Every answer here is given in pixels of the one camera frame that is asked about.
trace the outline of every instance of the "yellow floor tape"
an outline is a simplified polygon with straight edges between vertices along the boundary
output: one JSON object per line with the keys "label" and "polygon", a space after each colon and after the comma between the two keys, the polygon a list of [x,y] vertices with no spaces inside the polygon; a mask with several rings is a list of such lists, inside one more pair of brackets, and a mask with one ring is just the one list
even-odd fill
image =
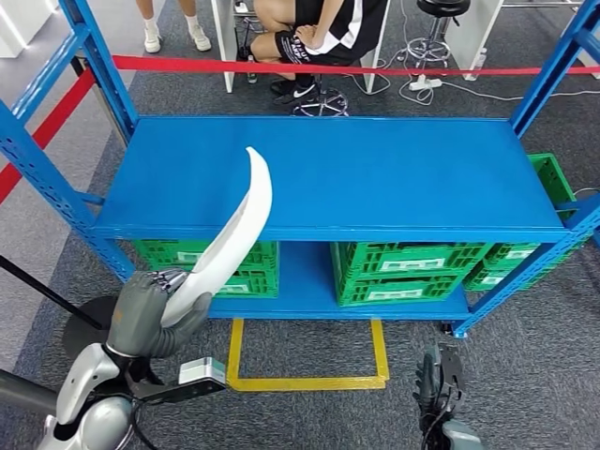
{"label": "yellow floor tape", "polygon": [[285,391],[340,391],[349,389],[383,389],[390,378],[386,342],[380,320],[371,320],[371,334],[375,352],[377,375],[372,377],[341,378],[238,378],[244,336],[244,319],[233,319],[227,383],[237,391],[285,392]]}

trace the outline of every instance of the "black sneaker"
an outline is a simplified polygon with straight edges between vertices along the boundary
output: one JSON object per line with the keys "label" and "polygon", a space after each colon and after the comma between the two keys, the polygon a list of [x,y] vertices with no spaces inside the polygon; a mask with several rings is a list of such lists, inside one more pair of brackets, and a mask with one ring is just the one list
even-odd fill
{"label": "black sneaker", "polygon": [[292,80],[277,80],[271,83],[271,92],[278,97],[289,94],[296,87],[296,82]]}
{"label": "black sneaker", "polygon": [[300,86],[296,84],[291,91],[279,96],[273,100],[276,105],[292,105],[294,103],[300,103],[303,99],[311,98],[311,96],[316,96],[317,85],[315,83],[309,86]]}

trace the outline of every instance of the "green plastic crate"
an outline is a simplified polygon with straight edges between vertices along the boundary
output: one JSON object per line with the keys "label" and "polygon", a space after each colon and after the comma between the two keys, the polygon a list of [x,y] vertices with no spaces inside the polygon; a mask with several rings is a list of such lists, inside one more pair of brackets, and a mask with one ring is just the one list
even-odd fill
{"label": "green plastic crate", "polygon": [[[574,251],[583,246],[586,241],[587,241],[587,239],[589,238],[589,236],[591,236],[591,234],[587,235],[580,243],[571,247],[571,249],[561,256],[555,263],[545,267],[541,272],[540,272],[537,277],[522,286],[521,288],[521,291],[531,288],[531,286],[537,283],[540,279],[545,277],[546,274],[552,272],[558,264],[562,263],[567,258],[571,256]],[[508,274],[515,270],[518,265],[518,263],[517,265],[510,267],[510,266],[484,260],[482,262],[479,262],[478,264],[477,264],[471,273],[469,273],[465,278],[464,287],[467,291],[488,291],[500,283],[503,278],[505,278]]]}
{"label": "green plastic crate", "polygon": [[351,278],[406,278],[466,274],[492,244],[336,243]]}
{"label": "green plastic crate", "polygon": [[340,258],[340,246],[331,246],[334,276],[340,307],[443,301],[456,289],[460,276],[397,277],[358,279],[345,272]]}
{"label": "green plastic crate", "polygon": [[[571,187],[569,186],[567,178],[562,173],[558,161],[554,155],[551,153],[529,155],[529,160],[531,161],[540,182],[552,203],[574,202],[576,200]],[[565,219],[571,214],[573,211],[562,211],[558,213],[558,216]],[[485,255],[485,261],[488,267],[515,268],[537,247],[539,247],[539,243],[497,244]]]}
{"label": "green plastic crate", "polygon": [[[558,161],[551,153],[529,155],[537,177],[552,203],[574,202],[574,194],[567,178],[562,173]],[[560,213],[561,218],[568,218],[572,211]]]}
{"label": "green plastic crate", "polygon": [[[133,241],[150,270],[165,267],[191,269],[206,250],[211,241],[192,240],[140,240]],[[272,269],[278,265],[278,243],[257,242],[250,249],[241,269]]]}
{"label": "green plastic crate", "polygon": [[278,270],[238,270],[217,294],[219,297],[275,298],[278,293]]}
{"label": "green plastic crate", "polygon": [[513,269],[537,247],[539,244],[496,244],[484,260],[489,267]]}
{"label": "green plastic crate", "polygon": [[487,262],[479,262],[465,277],[463,284],[467,291],[489,291],[513,269],[514,267],[493,267],[488,265]]}

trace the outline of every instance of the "lower shelf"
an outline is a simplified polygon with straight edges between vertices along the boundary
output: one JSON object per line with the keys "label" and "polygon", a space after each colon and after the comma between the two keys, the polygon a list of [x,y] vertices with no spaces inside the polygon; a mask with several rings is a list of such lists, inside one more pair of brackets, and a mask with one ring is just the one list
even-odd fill
{"label": "lower shelf", "polygon": [[339,307],[328,243],[282,242],[278,298],[216,298],[214,319],[459,321],[470,315],[462,287],[442,302]]}

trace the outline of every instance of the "shelf upright post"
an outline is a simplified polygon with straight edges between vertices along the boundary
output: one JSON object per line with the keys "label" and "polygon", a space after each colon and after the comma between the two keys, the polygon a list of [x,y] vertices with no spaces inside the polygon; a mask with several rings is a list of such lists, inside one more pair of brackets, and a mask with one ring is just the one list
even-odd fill
{"label": "shelf upright post", "polygon": [[[510,123],[516,136],[521,138],[527,131],[582,48],[596,58],[600,55],[600,43],[593,33],[598,23],[600,23],[600,0],[586,0],[580,7],[577,14],[558,41],[554,53],[542,68],[511,117]],[[472,325],[501,305],[509,296],[535,278],[549,264],[557,261],[573,246],[580,243],[586,236],[592,235],[595,229],[600,227],[600,194],[595,194],[583,202],[579,210],[567,219],[565,226],[569,229],[569,234],[557,243],[542,244],[538,247],[508,277],[471,307],[471,317],[454,322],[453,334],[456,338],[464,338],[467,330]]]}
{"label": "shelf upright post", "polygon": [[96,218],[83,198],[2,102],[0,152],[118,277],[125,281],[133,273],[133,264],[115,243],[95,236],[93,225]]}
{"label": "shelf upright post", "polygon": [[470,309],[472,313],[470,317],[464,321],[454,322],[452,331],[454,337],[464,338],[466,336],[467,330],[472,326],[501,305],[504,300],[518,291],[522,286],[535,278],[544,268],[555,263],[565,252],[600,227],[600,195],[595,195],[584,203],[575,214],[567,219],[565,225],[571,231],[567,236],[557,243],[540,245],[526,260],[517,266],[516,269],[479,299]]}
{"label": "shelf upright post", "polygon": [[96,77],[97,85],[107,100],[120,134],[128,143],[137,122],[137,113],[112,62],[90,6],[86,0],[59,0],[59,3],[72,28],[83,23],[89,30],[89,36],[82,46],[85,58]]}
{"label": "shelf upright post", "polygon": [[[66,58],[70,58],[77,50],[75,47],[81,45],[96,82],[107,99],[120,134],[128,143],[137,123],[137,114],[90,7],[85,0],[60,0],[60,3],[73,31],[32,83],[38,85],[39,89],[26,91],[28,97],[26,99],[36,101],[23,104],[39,104],[39,97],[48,92],[59,72],[68,63]],[[21,117],[17,117],[18,114],[14,112],[20,109],[14,108],[14,111],[11,111],[0,102],[0,153],[29,181],[118,278],[123,281],[129,278],[134,267],[124,252],[114,241],[95,234],[94,225],[96,218],[85,202],[85,198],[90,196],[73,189],[25,129],[27,118],[32,114],[32,110],[32,106],[23,112]]]}

